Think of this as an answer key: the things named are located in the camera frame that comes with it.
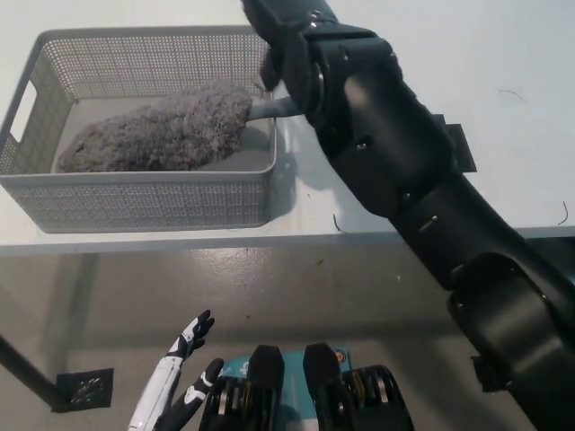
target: gray plastic basket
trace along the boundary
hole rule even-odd
[[[86,112],[100,112],[105,118],[112,104],[137,106],[141,98],[216,79],[244,84],[254,97],[261,96],[252,79],[266,47],[249,27],[43,33],[0,130],[0,184],[47,233],[265,224],[270,218],[270,176],[275,164],[275,129],[267,120],[259,125],[268,139],[263,165],[224,164],[221,172],[214,171],[217,165],[210,172],[51,172],[63,135],[70,142],[74,131],[101,119]],[[37,96],[17,142],[10,130],[28,82]],[[98,104],[98,109],[86,108]],[[75,124],[70,124],[72,117]]]

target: white robotic hand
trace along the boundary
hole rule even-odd
[[[183,330],[172,348],[160,360],[150,377],[128,431],[179,431],[206,398],[220,374],[224,361],[213,360],[200,378],[172,405],[180,380],[181,366],[191,353],[204,345],[203,337],[213,326],[210,311],[204,311]]]

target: black robotic arm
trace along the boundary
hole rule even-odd
[[[340,24],[323,0],[243,0],[283,81],[358,201],[388,218],[481,355],[485,390],[508,390],[540,430],[575,427],[575,288],[485,202],[448,135],[403,81],[391,45]]]

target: white table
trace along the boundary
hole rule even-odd
[[[448,123],[463,125],[478,169],[469,179],[509,224],[525,237],[575,234],[575,4],[331,0],[330,5],[342,22],[390,40],[420,100],[445,114]],[[2,113],[44,30],[247,23],[239,0],[4,0],[2,15]],[[279,126],[287,143],[274,177],[273,219],[263,227],[50,235],[0,188],[0,255],[399,238],[345,188],[303,118],[282,120]],[[573,213],[567,220],[565,208]],[[334,216],[346,233],[338,231]]]

